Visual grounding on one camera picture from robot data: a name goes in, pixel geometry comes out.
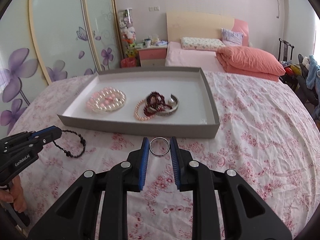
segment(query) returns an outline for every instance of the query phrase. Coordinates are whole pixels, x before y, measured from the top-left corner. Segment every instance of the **cup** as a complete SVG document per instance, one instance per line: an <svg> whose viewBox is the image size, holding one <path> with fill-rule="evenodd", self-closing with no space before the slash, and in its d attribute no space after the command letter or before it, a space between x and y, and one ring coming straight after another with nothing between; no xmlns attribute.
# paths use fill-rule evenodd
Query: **cup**
<svg viewBox="0 0 320 240"><path fill-rule="evenodd" d="M145 44L146 44L146 47L149 48L151 46L151 40L145 39Z"/></svg>

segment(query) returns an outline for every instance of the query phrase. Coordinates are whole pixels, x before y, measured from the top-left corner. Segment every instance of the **floral pillow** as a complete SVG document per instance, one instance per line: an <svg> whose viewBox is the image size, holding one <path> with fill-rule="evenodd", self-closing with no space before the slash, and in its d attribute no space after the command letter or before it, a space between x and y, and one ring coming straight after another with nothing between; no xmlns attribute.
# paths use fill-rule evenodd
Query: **floral pillow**
<svg viewBox="0 0 320 240"><path fill-rule="evenodd" d="M231 30L221 29L222 43L226 46L242 46L243 33L236 33Z"/></svg>
<svg viewBox="0 0 320 240"><path fill-rule="evenodd" d="M183 49L197 49L197 50L210 50L217 51L217 49L225 45L218 39L205 39L205 38L181 38Z"/></svg>

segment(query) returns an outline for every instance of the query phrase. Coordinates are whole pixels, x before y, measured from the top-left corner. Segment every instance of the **blue clothing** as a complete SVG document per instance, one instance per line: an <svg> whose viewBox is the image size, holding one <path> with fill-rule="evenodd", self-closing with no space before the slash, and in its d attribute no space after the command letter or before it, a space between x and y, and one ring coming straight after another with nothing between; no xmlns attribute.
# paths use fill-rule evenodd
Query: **blue clothing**
<svg viewBox="0 0 320 240"><path fill-rule="evenodd" d="M313 55L310 56L310 68L308 77L306 79L307 88L313 89L316 86L318 99L320 102L320 66L315 61ZM320 120L320 104L316 106L315 110L312 113L313 120L319 119Z"/></svg>

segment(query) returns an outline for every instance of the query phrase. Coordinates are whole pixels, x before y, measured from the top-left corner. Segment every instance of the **nightstand top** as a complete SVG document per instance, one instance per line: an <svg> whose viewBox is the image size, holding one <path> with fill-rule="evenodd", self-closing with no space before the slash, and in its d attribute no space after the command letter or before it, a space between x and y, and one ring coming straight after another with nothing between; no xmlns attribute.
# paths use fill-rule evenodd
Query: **nightstand top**
<svg viewBox="0 0 320 240"><path fill-rule="evenodd" d="M155 45L151 45L150 47L143 47L141 49L137 49L138 51L140 50L147 50L147 49L166 49L167 45L163 45L163 46L155 46Z"/></svg>

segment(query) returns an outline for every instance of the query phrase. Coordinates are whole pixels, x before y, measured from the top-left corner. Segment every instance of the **floral bedsheet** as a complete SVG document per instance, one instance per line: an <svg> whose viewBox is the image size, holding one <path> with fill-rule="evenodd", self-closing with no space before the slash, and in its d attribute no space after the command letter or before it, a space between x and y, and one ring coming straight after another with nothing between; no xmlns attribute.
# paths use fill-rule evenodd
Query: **floral bedsheet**
<svg viewBox="0 0 320 240"><path fill-rule="evenodd" d="M316 125L281 82L228 73L205 74L220 116L219 131L215 139L180 138L180 148L189 150L194 159L211 169L235 169L292 235L297 235L320 202L320 133ZM87 78L57 81L47 87L11 134L51 125L64 129L57 109ZM142 136L72 129L87 142L81 158L68 158L49 143L39 160L21 173L31 226L84 171L107 171L142 143ZM63 134L57 143L81 152L78 139ZM192 194L177 191L170 155L150 155L144 190L128 194L129 239L190 239L191 223Z"/></svg>

